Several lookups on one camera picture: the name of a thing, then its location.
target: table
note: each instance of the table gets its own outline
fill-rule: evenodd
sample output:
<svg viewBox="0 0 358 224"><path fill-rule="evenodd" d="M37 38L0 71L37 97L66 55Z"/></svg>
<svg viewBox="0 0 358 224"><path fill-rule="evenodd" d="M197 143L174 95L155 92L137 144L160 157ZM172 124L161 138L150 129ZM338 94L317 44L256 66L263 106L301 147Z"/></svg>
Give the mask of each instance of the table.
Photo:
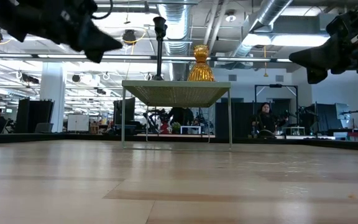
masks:
<svg viewBox="0 0 358 224"><path fill-rule="evenodd" d="M201 134L201 126L180 126L180 134L182 134L183 128L198 128L198 134Z"/></svg>
<svg viewBox="0 0 358 224"><path fill-rule="evenodd" d="M232 147L232 121L230 82L186 82L186 81L122 81L122 111L125 111L126 91L132 93L150 106L210 108L227 93L227 109L229 112L229 148ZM125 127L125 113L122 113L122 126ZM122 147L125 148L125 128L121 129Z"/></svg>

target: golden ornament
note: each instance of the golden ornament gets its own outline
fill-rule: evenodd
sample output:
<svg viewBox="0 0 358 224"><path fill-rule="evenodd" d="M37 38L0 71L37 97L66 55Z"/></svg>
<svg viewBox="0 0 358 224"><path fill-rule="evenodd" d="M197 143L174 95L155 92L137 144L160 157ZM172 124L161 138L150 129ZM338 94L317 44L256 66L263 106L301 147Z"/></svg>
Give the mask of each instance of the golden ornament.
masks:
<svg viewBox="0 0 358 224"><path fill-rule="evenodd" d="M194 46L196 64L191 69L187 81L215 82L214 74L211 68L206 64L208 54L209 47L207 45Z"/></svg>

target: pillar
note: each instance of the pillar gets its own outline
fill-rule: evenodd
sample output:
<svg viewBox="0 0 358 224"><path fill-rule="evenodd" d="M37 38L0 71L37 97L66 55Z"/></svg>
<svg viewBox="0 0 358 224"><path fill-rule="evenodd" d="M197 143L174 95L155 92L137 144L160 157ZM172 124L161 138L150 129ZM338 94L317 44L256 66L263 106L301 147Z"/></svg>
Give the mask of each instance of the pillar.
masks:
<svg viewBox="0 0 358 224"><path fill-rule="evenodd" d="M42 64L40 100L54 101L51 123L52 132L63 131L65 112L66 71L62 62L44 62Z"/></svg>

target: computer monitor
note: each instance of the computer monitor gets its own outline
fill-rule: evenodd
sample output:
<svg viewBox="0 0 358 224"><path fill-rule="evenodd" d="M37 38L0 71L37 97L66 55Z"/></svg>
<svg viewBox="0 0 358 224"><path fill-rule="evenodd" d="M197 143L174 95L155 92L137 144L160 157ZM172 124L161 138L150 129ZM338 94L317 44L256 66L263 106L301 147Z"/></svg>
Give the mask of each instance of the computer monitor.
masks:
<svg viewBox="0 0 358 224"><path fill-rule="evenodd" d="M125 122L135 119L135 99L129 98L125 100ZM122 100L114 101L114 124L122 123Z"/></svg>
<svg viewBox="0 0 358 224"><path fill-rule="evenodd" d="M347 113L350 111L350 107L344 103L336 103L336 117L337 119L350 120L351 114Z"/></svg>

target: ceiling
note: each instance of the ceiling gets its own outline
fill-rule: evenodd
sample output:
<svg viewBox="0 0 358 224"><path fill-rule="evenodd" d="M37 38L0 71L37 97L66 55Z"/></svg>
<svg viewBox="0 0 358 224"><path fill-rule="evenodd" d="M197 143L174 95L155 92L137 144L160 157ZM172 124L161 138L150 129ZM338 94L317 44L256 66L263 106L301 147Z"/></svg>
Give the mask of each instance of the ceiling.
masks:
<svg viewBox="0 0 358 224"><path fill-rule="evenodd" d="M106 3L106 1L96 1L98 3ZM259 0L234 0L230 1L227 10L235 10L234 15L236 20L228 22L223 20L221 28L218 32L219 40L216 41L212 53L228 53L233 51L242 41L241 27L243 25L246 15L252 14L259 9ZM327 7L332 7L334 10L331 13L337 12L337 10L344 10L344 7L353 7L358 4L356 0L348 1L321 1L321 0L294 0L289 8L284 11L283 16L316 16L321 13L322 10ZM206 32L206 23L208 21L208 12L211 9L212 0L201 0L198 5L191 8L191 25L190 36L186 40L190 46L203 43L204 35ZM133 55L155 55L157 49L157 41L155 40L154 23L152 19L158 16L157 14L143 14L143 13L112 13L107 19L101 21L95 21L95 24L104 32L110 34L116 39L121 39L121 35L126 29L134 29L135 35L138 41L134 46L127 46L121 50L115 50L107 52L106 54L133 54ZM20 43L9 37L5 32L4 40L6 44L0 45L0 53L27 53L27 54L77 54L66 45L56 45L52 41L45 40L38 37L27 37L23 43ZM301 47L282 47L268 45L266 51L263 48L254 47L251 50L251 54L254 57L279 57L288 58L289 54L301 50ZM264 67L264 63L254 63L254 69ZM163 64L163 73L167 75L169 73L169 64ZM120 87L123 79L135 79L143 80L147 78L150 73L156 72L156 66L154 63L130 63L130 62L102 62L95 64L91 62L65 62L65 68L68 73L68 91L66 95L68 98L74 101L81 102L78 106L73 106L73 103L66 105L67 111L74 108L92 108L94 104L87 103L88 98L98 96L93 90L76 90L76 86L84 86L86 83L73 83L71 78L73 75L99 75L103 77L103 74L108 72L108 78L105 75L104 78L100 78L100 87L103 86L117 86ZM268 65L268 68L286 68L291 71L296 69L297 66L290 63L272 63ZM40 61L15 61L15 60L0 60L0 85L20 86L27 85L23 83L17 77L20 76L18 71L26 73L35 78L41 79L42 62ZM120 91L113 91L108 94L110 97L120 96ZM15 89L15 88L1 88L0 105L17 105L18 98L28 96L32 98L39 97L39 88L33 87L28 89ZM97 105L105 106L105 111L109 111L110 102L113 98L107 98L106 101L99 101Z"/></svg>

